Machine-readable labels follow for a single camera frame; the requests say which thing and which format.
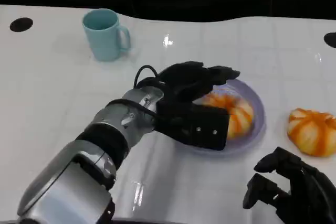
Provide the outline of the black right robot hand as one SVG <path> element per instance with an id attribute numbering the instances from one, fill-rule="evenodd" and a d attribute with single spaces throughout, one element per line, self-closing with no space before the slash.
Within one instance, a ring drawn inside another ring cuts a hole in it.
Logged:
<path id="1" fill-rule="evenodd" d="M 317 168 L 277 147 L 254 170 L 256 173 L 247 184 L 244 209 L 262 201 L 276 209 L 283 223 L 335 223 L 335 185 Z M 262 176 L 273 171 L 290 181 L 290 192 Z"/>

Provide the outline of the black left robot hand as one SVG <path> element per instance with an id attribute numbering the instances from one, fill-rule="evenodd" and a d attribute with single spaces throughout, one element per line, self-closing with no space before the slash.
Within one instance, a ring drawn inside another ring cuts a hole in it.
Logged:
<path id="1" fill-rule="evenodd" d="M 212 91 L 213 86 L 224 85 L 239 75 L 240 71 L 231 67 L 206 68 L 197 61 L 176 63 L 159 73 L 152 66 L 145 65 L 138 70 L 133 87 L 157 87 L 169 99 L 186 103 L 203 97 Z"/>

